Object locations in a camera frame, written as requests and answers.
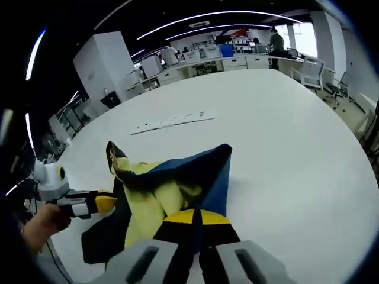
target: human hand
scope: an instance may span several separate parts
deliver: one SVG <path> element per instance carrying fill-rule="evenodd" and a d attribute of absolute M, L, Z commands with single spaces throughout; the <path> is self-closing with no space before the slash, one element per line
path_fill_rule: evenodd
<path fill-rule="evenodd" d="M 37 254 L 48 238 L 67 228 L 70 223 L 70 217 L 61 212 L 58 205 L 44 204 L 24 226 L 23 236 L 33 254 Z"/>

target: person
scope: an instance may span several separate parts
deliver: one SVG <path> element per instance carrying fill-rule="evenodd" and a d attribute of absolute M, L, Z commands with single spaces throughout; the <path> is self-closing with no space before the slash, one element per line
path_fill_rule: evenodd
<path fill-rule="evenodd" d="M 272 52 L 278 52 L 284 50 L 284 40 L 278 34 L 278 30 L 276 28 L 271 29 L 271 38 L 270 38 L 270 46 L 272 46 Z"/>
<path fill-rule="evenodd" d="M 261 43 L 259 42 L 259 39 L 258 39 L 257 37 L 253 38 L 253 43 L 255 43 L 255 45 L 257 45 L 257 44 L 261 44 Z"/>
<path fill-rule="evenodd" d="M 178 59 L 176 58 L 176 49 L 171 46 L 166 46 L 162 50 L 162 58 L 168 66 L 177 64 Z"/>
<path fill-rule="evenodd" d="M 47 240 L 71 223 L 70 217 L 60 211 L 56 204 L 44 204 L 21 230 L 27 246 L 37 255 Z"/>

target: window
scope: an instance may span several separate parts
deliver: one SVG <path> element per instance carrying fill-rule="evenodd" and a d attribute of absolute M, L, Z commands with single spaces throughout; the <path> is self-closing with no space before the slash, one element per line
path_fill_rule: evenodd
<path fill-rule="evenodd" d="M 310 22 L 294 24 L 294 33 L 297 51 L 317 57 L 317 44 L 313 24 Z"/>
<path fill-rule="evenodd" d="M 284 41 L 284 50 L 290 48 L 290 37 L 288 36 L 288 29 L 286 25 L 278 25 L 275 27 L 278 30 L 279 36 L 283 38 Z"/>

